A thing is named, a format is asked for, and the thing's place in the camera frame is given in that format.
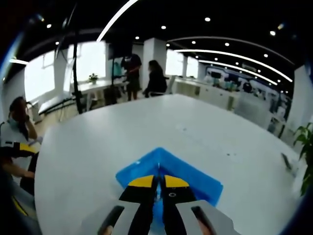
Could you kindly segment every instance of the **woman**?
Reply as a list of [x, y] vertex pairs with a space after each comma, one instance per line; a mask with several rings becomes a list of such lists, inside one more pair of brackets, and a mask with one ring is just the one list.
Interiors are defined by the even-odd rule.
[[145, 97], [161, 95], [158, 93], [165, 93], [167, 89], [166, 80], [163, 75], [163, 69], [156, 60], [149, 62], [149, 84], [143, 92]]
[[[37, 139], [37, 132], [26, 113], [26, 101], [23, 97], [17, 97], [10, 105], [10, 114], [7, 122], [0, 126], [0, 138], [2, 141], [12, 141], [28, 144], [29, 139]], [[3, 169], [12, 174], [17, 184], [34, 195], [34, 178], [37, 164], [36, 154], [28, 158], [6, 158], [1, 161]]]

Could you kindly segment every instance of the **black ceiling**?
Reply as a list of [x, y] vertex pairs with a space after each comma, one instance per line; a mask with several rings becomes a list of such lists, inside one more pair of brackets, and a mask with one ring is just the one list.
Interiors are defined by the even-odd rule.
[[[80, 41], [96, 40], [99, 33], [112, 18], [112, 16], [123, 6], [127, 0], [81, 0], [77, 2], [77, 8], [70, 24], [70, 31], [74, 28], [84, 32]], [[44, 22], [32, 17], [33, 23], [24, 23], [25, 35], [16, 53], [16, 57], [31, 60], [36, 56], [56, 48], [55, 41], [60, 39], [64, 33], [62, 23], [68, 17], [76, 1], [47, 1], [47, 5], [36, 9], [43, 16]], [[134, 42], [143, 43], [146, 39], [156, 37], [169, 41], [181, 37], [191, 36], [216, 36], [233, 39], [246, 40], [262, 45], [276, 51], [288, 58], [290, 63], [280, 56], [261, 47], [250, 44], [221, 39], [195, 39], [178, 40], [170, 43], [170, 48], [208, 49], [231, 52], [261, 61], [276, 68], [293, 79], [293, 71], [305, 62], [309, 52], [307, 45], [308, 27], [310, 26], [310, 6], [281, 3], [273, 1], [238, 2], [238, 1], [203, 1], [203, 0], [139, 0], [129, 8], [112, 26], [104, 37], [104, 40], [112, 42], [117, 38], [132, 38]], [[284, 23], [284, 28], [278, 30], [279, 24]], [[269, 34], [271, 30], [276, 31], [276, 36]], [[73, 34], [66, 38], [64, 47], [73, 42]], [[199, 59], [212, 60], [219, 58], [219, 62], [235, 64], [235, 62], [248, 62], [225, 55], [211, 53], [191, 53], [198, 55]], [[273, 81], [278, 79], [282, 82], [278, 89], [293, 91], [293, 83], [288, 82], [280, 75], [248, 62], [253, 67], [261, 70], [261, 75]], [[19, 65], [13, 65], [8, 78], [18, 69]]]

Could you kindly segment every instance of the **round white table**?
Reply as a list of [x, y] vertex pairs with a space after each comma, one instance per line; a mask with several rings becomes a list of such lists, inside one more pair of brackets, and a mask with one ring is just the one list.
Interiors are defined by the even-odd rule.
[[287, 145], [231, 112], [164, 95], [97, 109], [46, 132], [35, 178], [43, 234], [77, 234], [84, 218], [121, 195], [115, 174], [159, 146], [224, 185], [217, 208], [243, 235], [277, 235], [296, 210], [281, 153], [297, 154]]

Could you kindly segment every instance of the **small plant on desk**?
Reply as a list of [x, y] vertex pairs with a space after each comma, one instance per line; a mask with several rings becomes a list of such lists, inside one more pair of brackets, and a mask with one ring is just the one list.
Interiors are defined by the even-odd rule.
[[307, 188], [313, 183], [313, 134], [310, 129], [312, 124], [313, 123], [309, 123], [307, 126], [300, 126], [294, 133], [300, 132], [293, 145], [297, 142], [303, 144], [299, 159], [304, 156], [308, 165], [302, 182], [301, 195], [304, 195]]
[[89, 82], [92, 82], [93, 84], [96, 84], [98, 78], [99, 78], [98, 75], [93, 73], [92, 75], [89, 75]]

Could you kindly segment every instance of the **bright window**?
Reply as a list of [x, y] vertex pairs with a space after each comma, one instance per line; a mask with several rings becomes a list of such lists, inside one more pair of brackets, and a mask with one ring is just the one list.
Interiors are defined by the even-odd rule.
[[188, 57], [186, 76], [198, 78], [198, 70], [199, 70], [198, 60], [192, 57]]
[[54, 51], [30, 61], [25, 67], [24, 85], [27, 101], [34, 101], [52, 91], [54, 85]]
[[167, 50], [165, 74], [182, 76], [183, 60], [183, 54], [173, 50]]
[[[69, 46], [67, 53], [68, 66], [73, 61], [74, 45]], [[84, 82], [88, 80], [92, 73], [99, 78], [106, 76], [106, 46], [105, 42], [87, 42], [77, 45], [76, 72], [77, 81]], [[71, 72], [71, 83], [74, 81], [73, 72]]]

